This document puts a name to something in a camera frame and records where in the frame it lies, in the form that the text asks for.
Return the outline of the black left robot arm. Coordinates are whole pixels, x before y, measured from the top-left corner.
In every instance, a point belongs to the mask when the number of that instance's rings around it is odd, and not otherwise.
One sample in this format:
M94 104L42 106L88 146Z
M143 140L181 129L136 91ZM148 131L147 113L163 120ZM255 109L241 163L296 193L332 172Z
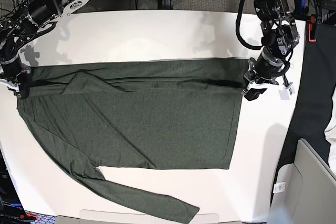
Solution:
M278 77L290 86L286 73L290 68L293 50L299 43L299 33L287 0L253 0L256 15L261 21L261 45L249 44L240 34L240 24L245 0L239 1L235 22L238 41L247 49L260 51L258 59L248 60L249 68L244 74L245 87L242 94L248 101L256 100L271 86L277 86Z

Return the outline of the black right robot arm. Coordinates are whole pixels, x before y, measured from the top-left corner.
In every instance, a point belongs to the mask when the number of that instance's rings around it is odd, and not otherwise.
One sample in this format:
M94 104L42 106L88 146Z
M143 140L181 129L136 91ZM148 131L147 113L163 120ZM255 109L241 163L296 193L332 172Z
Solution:
M70 15L88 0L15 0L14 9L1 17L1 84L18 98L29 96L30 67L18 54L26 44L51 32L57 19Z

